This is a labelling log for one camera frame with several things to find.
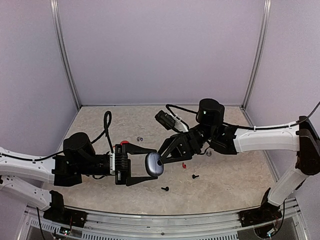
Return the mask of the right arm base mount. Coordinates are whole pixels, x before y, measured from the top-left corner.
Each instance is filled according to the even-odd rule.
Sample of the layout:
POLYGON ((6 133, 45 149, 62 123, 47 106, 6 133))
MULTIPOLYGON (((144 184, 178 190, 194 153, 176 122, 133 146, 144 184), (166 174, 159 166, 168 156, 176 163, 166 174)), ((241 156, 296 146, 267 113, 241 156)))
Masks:
POLYGON ((279 207, 274 209, 257 207, 240 211, 238 215, 243 228, 274 221, 283 216, 279 207))

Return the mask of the purple earbud charging case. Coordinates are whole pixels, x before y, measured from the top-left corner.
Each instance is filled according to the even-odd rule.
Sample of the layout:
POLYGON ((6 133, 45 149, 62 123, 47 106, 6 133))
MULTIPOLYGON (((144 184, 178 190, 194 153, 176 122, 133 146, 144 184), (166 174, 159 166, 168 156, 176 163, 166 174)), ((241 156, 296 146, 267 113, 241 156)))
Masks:
POLYGON ((164 172, 164 165, 161 162, 161 155, 157 152, 148 153, 145 156, 145 169, 151 177, 159 177, 164 172))

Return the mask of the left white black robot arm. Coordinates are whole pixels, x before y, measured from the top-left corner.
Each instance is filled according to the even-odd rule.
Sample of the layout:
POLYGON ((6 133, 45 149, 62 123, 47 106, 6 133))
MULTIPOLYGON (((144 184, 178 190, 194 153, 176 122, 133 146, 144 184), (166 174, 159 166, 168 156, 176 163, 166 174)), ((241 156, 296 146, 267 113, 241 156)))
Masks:
POLYGON ((164 172, 161 156, 155 149, 143 148, 124 141, 105 154, 97 154, 89 136, 78 132, 63 141, 63 150, 52 156, 40 157, 5 148, 0 149, 0 188, 27 200, 63 223, 70 218, 62 194, 32 189, 24 179, 32 179, 58 187, 73 187, 82 183, 83 176, 94 179, 115 177, 116 185, 127 187, 156 180, 164 172), (133 177, 129 155, 145 155, 147 176, 133 177))

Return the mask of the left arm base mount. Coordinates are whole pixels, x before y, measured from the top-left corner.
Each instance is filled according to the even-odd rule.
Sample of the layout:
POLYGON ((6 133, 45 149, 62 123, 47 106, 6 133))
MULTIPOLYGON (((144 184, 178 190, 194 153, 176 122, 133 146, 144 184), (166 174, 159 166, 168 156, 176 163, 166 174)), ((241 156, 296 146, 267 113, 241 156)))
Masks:
POLYGON ((70 208, 49 208, 44 211, 43 217, 56 223, 68 225, 71 227, 84 228, 88 213, 81 210, 70 208))

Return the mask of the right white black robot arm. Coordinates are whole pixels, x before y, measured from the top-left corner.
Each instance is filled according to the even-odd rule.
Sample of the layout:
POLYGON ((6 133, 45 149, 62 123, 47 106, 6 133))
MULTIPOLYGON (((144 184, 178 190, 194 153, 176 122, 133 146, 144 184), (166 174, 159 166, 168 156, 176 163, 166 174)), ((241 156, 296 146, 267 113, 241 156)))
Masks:
POLYGON ((200 100, 194 127, 172 111, 159 111, 155 119, 167 130, 176 132, 159 148, 160 160, 163 164, 191 160, 202 154, 205 143, 222 155, 271 150, 296 152, 296 163, 266 192, 255 212, 260 222, 266 222, 275 214, 275 208, 308 177, 320 172, 320 137, 308 116, 280 125, 248 127, 226 123, 224 114, 225 107, 211 98, 200 100))

